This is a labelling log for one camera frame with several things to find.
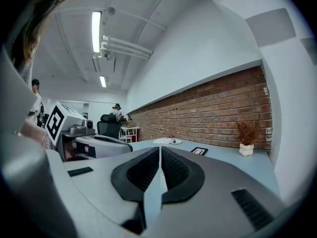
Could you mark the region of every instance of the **black office chair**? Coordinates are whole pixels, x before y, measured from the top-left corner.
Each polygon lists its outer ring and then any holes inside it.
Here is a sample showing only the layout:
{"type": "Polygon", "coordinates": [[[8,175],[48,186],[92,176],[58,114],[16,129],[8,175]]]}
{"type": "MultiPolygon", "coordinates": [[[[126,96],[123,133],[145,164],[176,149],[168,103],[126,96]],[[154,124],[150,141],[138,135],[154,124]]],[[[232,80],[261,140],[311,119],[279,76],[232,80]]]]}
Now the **black office chair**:
{"type": "Polygon", "coordinates": [[[99,135],[113,137],[119,139],[121,123],[117,121],[115,115],[102,115],[97,123],[97,131],[99,135]]]}

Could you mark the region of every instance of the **dried plant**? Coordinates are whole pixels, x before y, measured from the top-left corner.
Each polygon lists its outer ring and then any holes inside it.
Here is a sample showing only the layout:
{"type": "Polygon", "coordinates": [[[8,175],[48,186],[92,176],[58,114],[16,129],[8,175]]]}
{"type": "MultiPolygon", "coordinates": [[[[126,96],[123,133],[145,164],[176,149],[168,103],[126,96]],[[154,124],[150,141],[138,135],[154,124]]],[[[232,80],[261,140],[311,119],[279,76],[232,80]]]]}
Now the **dried plant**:
{"type": "Polygon", "coordinates": [[[236,120],[237,139],[244,145],[252,145],[260,137],[260,122],[236,120]]]}

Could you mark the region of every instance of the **white wall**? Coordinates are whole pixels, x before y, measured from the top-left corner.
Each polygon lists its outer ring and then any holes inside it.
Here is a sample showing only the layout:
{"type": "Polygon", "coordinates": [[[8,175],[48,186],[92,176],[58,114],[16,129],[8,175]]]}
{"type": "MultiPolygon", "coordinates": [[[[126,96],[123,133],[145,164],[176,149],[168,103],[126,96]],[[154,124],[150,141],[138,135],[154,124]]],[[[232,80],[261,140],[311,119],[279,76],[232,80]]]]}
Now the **white wall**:
{"type": "Polygon", "coordinates": [[[201,0],[164,33],[128,91],[127,110],[259,65],[260,59],[233,31],[219,7],[201,0]]]}
{"type": "Polygon", "coordinates": [[[270,157],[289,205],[303,196],[317,163],[317,69],[300,41],[313,34],[290,0],[214,1],[242,19],[286,8],[292,20],[297,37],[260,48],[273,115],[270,157]]]}
{"type": "Polygon", "coordinates": [[[64,100],[64,103],[80,106],[81,109],[84,103],[89,104],[88,119],[93,121],[95,129],[100,117],[109,114],[114,104],[119,103],[123,113],[126,111],[125,91],[104,89],[94,82],[40,79],[40,95],[47,114],[54,104],[54,101],[50,100],[64,100]]]}

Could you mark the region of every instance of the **gray table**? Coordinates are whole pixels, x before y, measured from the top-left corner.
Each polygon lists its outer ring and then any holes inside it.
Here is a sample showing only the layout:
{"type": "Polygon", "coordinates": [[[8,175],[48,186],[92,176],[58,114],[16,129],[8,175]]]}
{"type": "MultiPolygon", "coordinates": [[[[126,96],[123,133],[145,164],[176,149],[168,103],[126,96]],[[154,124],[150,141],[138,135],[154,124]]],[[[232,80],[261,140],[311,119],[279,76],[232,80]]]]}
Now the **gray table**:
{"type": "MultiPolygon", "coordinates": [[[[275,177],[272,163],[266,151],[255,150],[253,155],[243,157],[239,153],[239,149],[236,148],[206,145],[183,139],[181,140],[182,143],[177,145],[154,144],[153,141],[154,140],[141,141],[131,143],[131,145],[133,147],[133,151],[155,146],[168,146],[185,151],[191,151],[195,147],[207,148],[208,152],[205,154],[206,157],[225,161],[235,165],[236,167],[253,177],[255,180],[260,182],[262,185],[270,189],[275,195],[277,195],[277,197],[280,198],[277,179],[275,177]]],[[[148,226],[151,225],[159,215],[161,206],[161,195],[165,193],[165,190],[160,185],[161,173],[162,169],[159,168],[152,183],[145,192],[144,207],[148,226]]]]}

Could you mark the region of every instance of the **woman's hair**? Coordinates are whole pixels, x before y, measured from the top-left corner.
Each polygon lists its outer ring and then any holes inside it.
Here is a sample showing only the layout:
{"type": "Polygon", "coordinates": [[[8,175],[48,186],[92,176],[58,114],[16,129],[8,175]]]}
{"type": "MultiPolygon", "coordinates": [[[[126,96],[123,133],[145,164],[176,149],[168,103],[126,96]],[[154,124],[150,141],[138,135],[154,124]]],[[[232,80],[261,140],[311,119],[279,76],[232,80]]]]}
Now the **woman's hair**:
{"type": "Polygon", "coordinates": [[[32,18],[23,26],[12,47],[15,68],[22,69],[32,59],[37,47],[43,23],[56,6],[65,0],[42,0],[34,5],[32,18]]]}

